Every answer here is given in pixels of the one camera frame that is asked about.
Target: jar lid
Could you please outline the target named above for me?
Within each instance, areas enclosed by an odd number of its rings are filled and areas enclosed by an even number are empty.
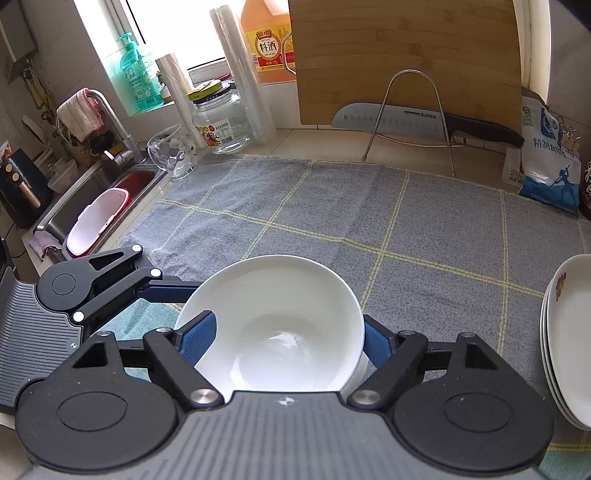
[[[210,100],[213,100],[213,99],[216,99],[216,98],[221,97],[222,95],[225,95],[226,93],[228,93],[228,91],[230,90],[230,88],[231,88],[230,87],[230,84],[224,83],[222,85],[222,88],[220,88],[217,92],[210,93],[207,96],[201,97],[201,98],[199,98],[197,100],[193,100],[191,98],[189,98],[189,99],[193,102],[194,105],[202,105],[203,103],[207,103]]]
[[[189,100],[194,102],[195,100],[201,100],[212,93],[216,93],[217,91],[222,89],[222,82],[220,80],[208,80],[207,82],[203,82],[197,85],[193,90],[191,90],[187,97]]]

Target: wooden cutting board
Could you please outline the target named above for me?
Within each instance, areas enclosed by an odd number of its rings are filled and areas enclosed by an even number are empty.
[[[418,69],[446,112],[520,132],[521,62],[512,0],[289,0],[301,123],[330,125],[381,103],[392,75]],[[389,105],[438,110],[429,82],[403,75]]]

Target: glass cup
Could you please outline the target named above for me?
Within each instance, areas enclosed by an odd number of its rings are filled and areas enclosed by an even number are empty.
[[[154,135],[148,142],[148,153],[152,161],[174,179],[182,179],[197,164],[180,124]]]

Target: chef knife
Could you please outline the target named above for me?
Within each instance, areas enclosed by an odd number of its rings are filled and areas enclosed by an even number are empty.
[[[351,103],[336,113],[332,126],[346,130],[372,132],[379,108],[380,105],[377,103]],[[523,137],[509,127],[486,120],[443,113],[450,137],[455,132],[463,132],[487,142],[505,143],[515,148],[521,148],[523,145]],[[395,105],[384,107],[377,133],[445,142],[440,112]]]

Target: wall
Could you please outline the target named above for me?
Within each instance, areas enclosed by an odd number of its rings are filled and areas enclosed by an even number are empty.
[[[138,141],[147,141],[157,131],[180,122],[174,106],[130,115],[133,113],[130,99],[125,97],[129,90],[117,81],[114,87],[105,73],[105,69],[112,72],[118,68],[122,45],[115,41],[118,32],[104,5],[96,0],[22,0],[22,3],[39,48],[35,62],[58,104],[84,86],[96,88],[105,94]],[[530,85],[547,98],[554,112],[580,128],[586,140],[583,151],[591,153],[591,89],[586,84],[591,73],[591,34],[558,0],[549,0],[549,7],[546,6],[545,1],[530,1]],[[294,83],[266,86],[265,93],[277,127],[301,128]],[[18,79],[8,85],[0,76],[0,99],[5,105],[5,111],[0,105],[0,135],[5,131],[15,142],[23,143],[19,146],[24,146],[29,154],[40,151],[41,145],[20,124],[24,113],[40,121],[23,82]]]
[[[552,55],[547,103],[582,135],[591,157],[591,33],[558,1],[550,0]]]

